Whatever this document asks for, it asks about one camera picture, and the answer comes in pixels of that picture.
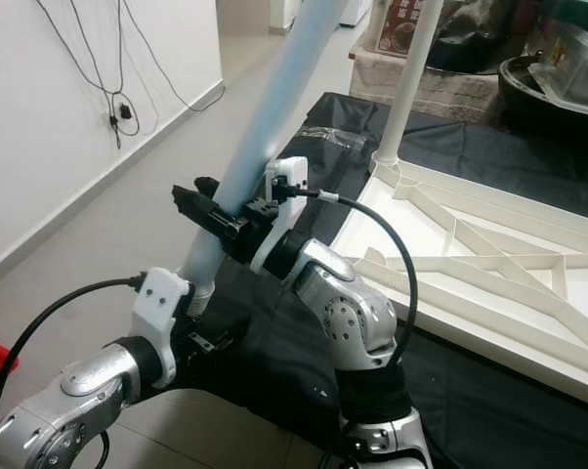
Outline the white plastic table leg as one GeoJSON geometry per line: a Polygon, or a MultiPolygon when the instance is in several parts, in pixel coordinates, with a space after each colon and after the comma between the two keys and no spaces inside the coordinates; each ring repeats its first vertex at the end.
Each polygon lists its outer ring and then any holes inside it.
{"type": "Polygon", "coordinates": [[[389,111],[382,142],[371,156],[371,165],[392,168],[399,162],[398,149],[406,128],[407,117],[413,110],[419,82],[425,70],[425,63],[436,36],[444,0],[422,0],[420,17],[416,20],[409,51],[407,51],[399,86],[389,111]]]}
{"type": "MultiPolygon", "coordinates": [[[[241,206],[251,199],[264,175],[266,165],[280,149],[285,137],[281,128],[294,115],[303,91],[319,62],[331,32],[337,30],[338,18],[348,0],[307,0],[282,41],[272,75],[260,97],[244,133],[226,169],[223,182],[213,199],[226,213],[239,214],[241,206]]],[[[196,319],[203,314],[214,293],[214,277],[226,254],[217,237],[200,234],[192,242],[182,277],[194,285],[187,316],[196,319]]]]}

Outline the cream plastic table top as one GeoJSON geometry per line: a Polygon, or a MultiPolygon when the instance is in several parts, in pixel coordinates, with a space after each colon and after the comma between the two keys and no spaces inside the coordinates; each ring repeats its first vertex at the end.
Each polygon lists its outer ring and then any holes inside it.
{"type": "Polygon", "coordinates": [[[588,218],[405,161],[359,201],[410,251],[423,329],[588,403],[588,218]]]}

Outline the clear tape patch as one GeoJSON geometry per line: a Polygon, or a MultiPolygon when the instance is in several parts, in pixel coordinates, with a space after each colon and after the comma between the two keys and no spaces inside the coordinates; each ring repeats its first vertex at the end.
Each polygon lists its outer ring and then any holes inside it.
{"type": "Polygon", "coordinates": [[[361,134],[335,128],[303,128],[300,129],[299,135],[300,137],[322,139],[329,144],[338,145],[338,147],[348,150],[360,150],[368,143],[368,138],[361,134]]]}

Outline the white cabinet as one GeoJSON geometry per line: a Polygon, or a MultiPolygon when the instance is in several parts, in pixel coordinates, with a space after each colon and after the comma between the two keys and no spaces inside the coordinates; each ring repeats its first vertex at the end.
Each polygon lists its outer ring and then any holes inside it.
{"type": "Polygon", "coordinates": [[[339,26],[357,27],[368,17],[373,0],[345,0],[345,5],[338,20],[339,26]]]}

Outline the black tablecloth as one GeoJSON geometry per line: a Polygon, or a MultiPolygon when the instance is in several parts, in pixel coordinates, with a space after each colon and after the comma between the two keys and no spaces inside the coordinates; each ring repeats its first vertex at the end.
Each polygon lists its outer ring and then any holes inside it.
{"type": "MultiPolygon", "coordinates": [[[[368,143],[348,150],[299,135],[284,153],[307,158],[313,188],[357,196],[388,112],[370,100],[326,93],[300,129],[352,131],[368,143]]],[[[401,156],[588,218],[588,147],[415,113],[407,120],[401,156]]],[[[226,260],[197,327],[234,330],[235,343],[217,359],[192,362],[174,388],[217,395],[318,447],[334,442],[339,398],[328,340],[277,278],[226,260]]],[[[437,463],[588,469],[588,403],[422,326],[404,361],[407,389],[436,447],[437,463]]]]}

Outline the black bag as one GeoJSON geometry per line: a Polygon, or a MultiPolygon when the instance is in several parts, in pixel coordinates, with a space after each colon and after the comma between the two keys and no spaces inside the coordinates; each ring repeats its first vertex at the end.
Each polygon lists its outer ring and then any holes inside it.
{"type": "Polygon", "coordinates": [[[493,74],[525,54],[547,0],[444,0],[425,66],[455,74],[493,74]]]}

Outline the black round basin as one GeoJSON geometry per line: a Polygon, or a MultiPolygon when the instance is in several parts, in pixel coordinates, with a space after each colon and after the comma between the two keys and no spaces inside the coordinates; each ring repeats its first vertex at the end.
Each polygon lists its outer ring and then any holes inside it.
{"type": "Polygon", "coordinates": [[[588,145],[588,113],[550,102],[529,71],[536,63],[537,57],[513,57],[496,69],[503,102],[501,122],[553,142],[588,145]]]}

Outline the clear plastic storage box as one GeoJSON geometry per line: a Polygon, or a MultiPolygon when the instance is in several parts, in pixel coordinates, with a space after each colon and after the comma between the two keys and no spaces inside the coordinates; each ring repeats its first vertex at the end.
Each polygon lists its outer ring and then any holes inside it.
{"type": "Polygon", "coordinates": [[[554,21],[532,76],[552,100],[588,108],[588,31],[554,21]]]}

